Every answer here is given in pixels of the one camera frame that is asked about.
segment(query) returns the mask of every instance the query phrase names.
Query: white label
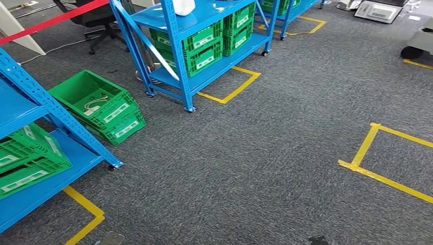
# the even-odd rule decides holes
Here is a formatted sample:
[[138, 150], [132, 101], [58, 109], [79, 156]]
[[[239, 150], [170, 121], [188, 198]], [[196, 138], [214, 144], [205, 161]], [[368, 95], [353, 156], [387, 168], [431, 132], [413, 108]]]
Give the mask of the white label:
[[38, 171], [32, 175], [29, 175], [25, 178], [22, 178], [20, 180], [15, 181], [14, 183], [11, 183], [9, 185], [5, 185], [0, 189], [2, 189], [4, 192], [12, 191], [13, 189], [16, 189], [22, 185], [25, 185], [25, 184], [29, 183], [30, 181], [39, 179], [40, 177], [47, 175], [47, 174], [48, 174], [48, 172], [40, 170], [40, 171]]
[[171, 46], [172, 44], [170, 43], [170, 40], [167, 40], [165, 38], [162, 37], [158, 37], [158, 41], [164, 43], [165, 45]]
[[2, 158], [0, 158], [0, 167], [4, 166], [4, 165], [7, 165], [7, 164], [9, 164], [11, 162], [14, 162], [14, 161], [16, 161], [18, 159], [19, 158], [15, 157], [15, 156], [12, 156], [12, 155], [9, 155], [9, 156], [6, 156], [6, 157], [2, 157]]
[[207, 60], [204, 60], [204, 61], [198, 63], [198, 64], [196, 65], [197, 70], [200, 69], [200, 68], [202, 68], [203, 66], [209, 64], [209, 63], [212, 62], [213, 60], [214, 60], [214, 57], [213, 57], [213, 55], [212, 55], [211, 57], [207, 58]]
[[122, 135], [126, 134], [128, 131], [130, 131], [131, 129], [133, 129], [137, 125], [138, 125], [137, 121], [134, 121], [133, 123], [129, 124], [126, 128], [122, 129], [122, 131], [115, 134], [116, 138], [119, 138]]
[[106, 116], [104, 118], [104, 122], [108, 123], [109, 121], [113, 120], [115, 117], [117, 117], [122, 111], [126, 110], [126, 108], [128, 108], [128, 107], [129, 107], [129, 105], [124, 103], [119, 108], [117, 108], [115, 111], [113, 111], [110, 115]]
[[211, 41], [212, 39], [213, 39], [213, 34], [210, 34], [209, 36], [203, 38], [202, 40], [195, 42], [193, 46], [194, 48], [198, 48], [200, 46], [203, 46], [205, 43]]
[[57, 148], [56, 143], [54, 143], [53, 139], [51, 139], [48, 136], [45, 136], [45, 139], [48, 141], [48, 144], [50, 144], [51, 148], [53, 149], [53, 152], [55, 152], [57, 155], [62, 156], [62, 153], [60, 153], [59, 149]]
[[239, 47], [239, 46], [240, 46], [242, 43], [244, 43], [246, 40], [247, 40], [247, 36], [243, 36], [239, 41], [237, 41], [237, 42], [234, 44], [234, 48]]
[[245, 22], [247, 22], [248, 19], [249, 19], [248, 15], [245, 16], [244, 18], [242, 18], [240, 21], [237, 22], [236, 28], [242, 26], [242, 24], [245, 23]]
[[33, 134], [32, 130], [30, 129], [30, 127], [28, 125], [24, 126], [23, 129], [24, 129], [24, 132], [27, 134], [27, 136], [36, 140], [35, 135]]

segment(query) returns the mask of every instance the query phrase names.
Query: white container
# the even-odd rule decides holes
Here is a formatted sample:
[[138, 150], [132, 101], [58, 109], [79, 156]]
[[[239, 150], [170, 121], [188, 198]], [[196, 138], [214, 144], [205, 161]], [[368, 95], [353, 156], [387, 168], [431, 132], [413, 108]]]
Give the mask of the white container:
[[189, 15], [195, 8], [195, 0], [173, 0], [173, 6], [177, 15]]

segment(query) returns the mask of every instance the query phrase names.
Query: black wheel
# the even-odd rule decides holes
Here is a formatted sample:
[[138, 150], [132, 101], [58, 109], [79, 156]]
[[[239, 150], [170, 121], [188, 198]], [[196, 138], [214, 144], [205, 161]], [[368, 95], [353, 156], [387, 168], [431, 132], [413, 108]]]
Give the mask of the black wheel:
[[416, 59], [422, 55], [424, 50], [420, 50], [416, 47], [407, 46], [401, 50], [401, 57], [403, 59]]

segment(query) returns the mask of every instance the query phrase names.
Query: green plastic crate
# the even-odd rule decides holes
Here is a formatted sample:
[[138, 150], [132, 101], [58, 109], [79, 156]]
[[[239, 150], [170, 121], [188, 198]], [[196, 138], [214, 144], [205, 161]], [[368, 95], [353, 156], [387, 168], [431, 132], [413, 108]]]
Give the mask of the green plastic crate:
[[[297, 5], [295, 5], [295, 3], [296, 3], [296, 0], [293, 2], [293, 6], [299, 5], [300, 0], [299, 0]], [[280, 6], [278, 8], [278, 14], [279, 15], [283, 15], [283, 14], [287, 13], [288, 4], [289, 4], [289, 0], [281, 0], [280, 1]], [[272, 12], [273, 7], [274, 7], [274, 0], [264, 0], [263, 3], [261, 4], [262, 10], [266, 11], [266, 12]]]
[[84, 124], [84, 126], [99, 138], [110, 142], [113, 146], [117, 146], [133, 133], [144, 128], [146, 120], [141, 112], [137, 110], [131, 116], [124, 118], [119, 124], [104, 131], [99, 131], [88, 124]]
[[0, 199], [34, 185], [72, 167], [64, 158], [54, 155], [39, 156], [0, 174]]
[[232, 56], [240, 47], [250, 40], [253, 33], [253, 20], [237, 33], [229, 32], [224, 36], [224, 56]]
[[29, 159], [52, 155], [67, 160], [57, 140], [35, 123], [0, 139], [0, 174], [24, 164]]
[[77, 73], [49, 93], [74, 116], [103, 129], [113, 127], [138, 109], [127, 90], [89, 70]]
[[238, 32], [248, 25], [251, 20], [254, 20], [255, 8], [256, 3], [253, 2], [225, 17], [223, 35], [227, 36], [228, 33]]
[[[173, 53], [161, 51], [161, 55], [173, 69], [176, 69]], [[212, 45], [201, 50], [199, 53], [184, 56], [184, 58], [186, 74], [191, 78], [222, 58], [222, 38], [219, 37]]]
[[[149, 29], [155, 47], [159, 51], [172, 52], [169, 35], [154, 29]], [[185, 56], [190, 56], [199, 52], [201, 48], [206, 48], [209, 44], [221, 37], [223, 31], [223, 20], [219, 20], [201, 31], [182, 40], [182, 49]]]

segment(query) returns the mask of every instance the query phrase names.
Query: yellow floor tape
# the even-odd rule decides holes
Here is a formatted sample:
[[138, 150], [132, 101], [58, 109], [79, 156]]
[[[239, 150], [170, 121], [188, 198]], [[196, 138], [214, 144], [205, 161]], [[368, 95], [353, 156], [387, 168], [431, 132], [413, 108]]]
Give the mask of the yellow floor tape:
[[[300, 19], [306, 19], [306, 20], [311, 20], [311, 21], [317, 22], [319, 24], [316, 27], [314, 27], [309, 32], [301, 32], [301, 33], [288, 33], [288, 32], [286, 32], [285, 33], [286, 35], [288, 35], [288, 36], [295, 36], [295, 35], [300, 35], [300, 34], [312, 34], [312, 33], [315, 33], [318, 29], [322, 28], [322, 26], [326, 24], [326, 21], [324, 21], [324, 20], [313, 19], [313, 18], [304, 17], [304, 16], [299, 16], [298, 18], [300, 18]], [[258, 28], [261, 29], [261, 30], [266, 30], [266, 27], [263, 24], [260, 25]], [[281, 33], [281, 31], [274, 30], [274, 33]]]
[[417, 65], [417, 66], [420, 66], [423, 68], [433, 69], [433, 66], [431, 66], [431, 65], [421, 64], [421, 63], [418, 63], [418, 62], [415, 62], [415, 61], [412, 61], [409, 59], [403, 59], [403, 62], [407, 63], [407, 64]]
[[374, 140], [374, 137], [376, 136], [376, 134], [377, 134], [377, 132], [379, 130], [383, 130], [383, 131], [388, 132], [390, 134], [397, 135], [399, 137], [402, 137], [402, 138], [414, 141], [416, 143], [419, 143], [419, 144], [422, 144], [422, 145], [425, 145], [425, 146], [428, 146], [428, 147], [431, 147], [431, 148], [433, 148], [433, 143], [425, 141], [425, 140], [417, 138], [417, 137], [414, 137], [414, 136], [411, 136], [409, 134], [405, 134], [405, 133], [402, 133], [402, 132], [399, 132], [399, 131], [387, 128], [387, 127], [382, 126], [380, 124], [371, 123], [370, 126], [371, 126], [371, 129], [368, 132], [365, 140], [361, 144], [361, 146], [360, 146], [358, 152], [356, 153], [355, 157], [353, 158], [353, 161], [351, 163], [347, 163], [345, 161], [338, 160], [338, 163], [340, 164], [340, 166], [346, 167], [346, 168], [351, 169], [353, 171], [356, 171], [356, 172], [358, 172], [360, 174], [363, 174], [365, 176], [371, 177], [371, 178], [373, 178], [375, 180], [378, 180], [378, 181], [380, 181], [382, 183], [385, 183], [385, 184], [387, 184], [389, 186], [392, 186], [392, 187], [397, 188], [397, 189], [399, 189], [401, 191], [404, 191], [404, 192], [406, 192], [406, 193], [408, 193], [410, 195], [413, 195], [414, 197], [417, 197], [417, 198], [420, 198], [420, 199], [425, 200], [427, 202], [433, 203], [433, 197], [430, 197], [430, 196], [428, 196], [426, 194], [423, 194], [423, 193], [421, 193], [421, 192], [419, 192], [417, 190], [414, 190], [412, 188], [404, 186], [404, 185], [402, 185], [400, 183], [397, 183], [397, 182], [395, 182], [393, 180], [390, 180], [390, 179], [388, 179], [386, 177], [380, 176], [380, 175], [378, 175], [376, 173], [368, 171], [368, 170], [366, 170], [366, 169], [364, 169], [364, 168], [362, 168], [362, 167], [359, 166], [361, 164], [361, 161], [364, 158], [365, 154], [367, 153], [368, 148], [372, 144], [372, 142]]
[[105, 219], [104, 212], [72, 187], [66, 186], [63, 191], [95, 216], [92, 221], [65, 243], [65, 245], [75, 245]]
[[202, 92], [198, 92], [197, 94], [203, 97], [206, 97], [208, 99], [211, 99], [213, 101], [219, 102], [221, 104], [225, 104], [227, 102], [229, 102], [232, 98], [234, 98], [236, 95], [238, 95], [240, 92], [242, 92], [242, 90], [244, 90], [246, 87], [248, 87], [254, 80], [256, 80], [261, 73], [255, 72], [255, 71], [251, 71], [251, 70], [247, 70], [247, 69], [243, 69], [237, 66], [232, 67], [232, 69], [234, 70], [238, 70], [247, 74], [250, 74], [251, 77], [248, 78], [242, 85], [240, 85], [239, 88], [235, 89], [233, 92], [231, 92], [228, 96], [226, 96], [224, 99], [219, 99], [217, 97], [214, 97], [212, 95], [208, 95]]

